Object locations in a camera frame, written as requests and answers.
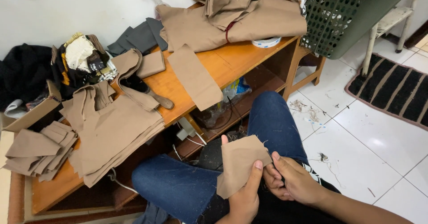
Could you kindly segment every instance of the doormat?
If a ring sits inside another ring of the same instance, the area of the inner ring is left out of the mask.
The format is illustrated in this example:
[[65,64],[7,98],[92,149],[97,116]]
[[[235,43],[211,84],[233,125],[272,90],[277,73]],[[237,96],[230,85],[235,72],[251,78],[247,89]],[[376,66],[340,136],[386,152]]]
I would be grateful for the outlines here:
[[345,91],[366,105],[428,131],[428,77],[426,73],[372,55],[367,78],[362,67]]

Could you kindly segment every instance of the white wall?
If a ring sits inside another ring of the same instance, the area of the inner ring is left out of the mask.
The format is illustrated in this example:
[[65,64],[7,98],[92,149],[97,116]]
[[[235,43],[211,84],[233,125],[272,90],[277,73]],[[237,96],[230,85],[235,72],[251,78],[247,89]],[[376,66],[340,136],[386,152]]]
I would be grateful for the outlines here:
[[[397,6],[410,7],[411,4],[412,4],[412,0],[401,0],[397,4]],[[410,24],[410,28],[407,32],[406,38],[409,38],[427,20],[428,20],[428,0],[417,0],[413,19]],[[391,33],[400,37],[401,32],[403,31],[403,27],[404,27],[404,21],[396,25],[393,29],[391,29]]]
[[[163,0],[187,8],[192,0]],[[0,0],[0,59],[23,43],[59,47],[78,31],[106,47],[128,27],[154,17],[152,0]]]

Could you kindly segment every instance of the plastic basket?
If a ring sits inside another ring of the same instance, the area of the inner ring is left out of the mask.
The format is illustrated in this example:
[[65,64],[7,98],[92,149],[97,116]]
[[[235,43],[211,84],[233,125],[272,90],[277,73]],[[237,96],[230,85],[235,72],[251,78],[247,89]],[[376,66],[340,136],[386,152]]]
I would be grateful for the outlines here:
[[301,45],[329,59],[345,54],[400,0],[307,0]]

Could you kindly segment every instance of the hand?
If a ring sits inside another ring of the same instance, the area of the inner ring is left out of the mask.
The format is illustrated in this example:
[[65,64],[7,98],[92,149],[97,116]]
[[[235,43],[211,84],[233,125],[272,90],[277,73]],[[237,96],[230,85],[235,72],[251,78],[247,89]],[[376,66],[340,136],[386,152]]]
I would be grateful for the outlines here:
[[[226,135],[221,136],[222,145],[227,144]],[[228,220],[234,224],[249,224],[253,221],[259,209],[259,189],[262,176],[263,162],[255,161],[248,181],[241,189],[229,197],[230,211]]]
[[294,200],[284,186],[284,182],[281,180],[281,174],[275,169],[272,163],[268,164],[263,168],[263,178],[267,188],[277,198],[281,200]]
[[328,189],[316,182],[296,161],[282,157],[278,152],[272,153],[274,165],[285,178],[289,196],[305,205],[318,205],[328,196]]

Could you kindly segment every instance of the jeans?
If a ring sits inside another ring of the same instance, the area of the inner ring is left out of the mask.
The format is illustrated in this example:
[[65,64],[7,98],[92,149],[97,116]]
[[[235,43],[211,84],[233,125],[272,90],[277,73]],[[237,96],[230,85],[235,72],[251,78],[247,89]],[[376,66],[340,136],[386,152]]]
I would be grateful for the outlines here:
[[[296,123],[278,93],[267,91],[254,100],[247,133],[265,142],[270,153],[277,151],[308,164]],[[193,224],[215,194],[220,174],[164,154],[143,161],[132,172],[132,183],[143,198],[186,224]]]

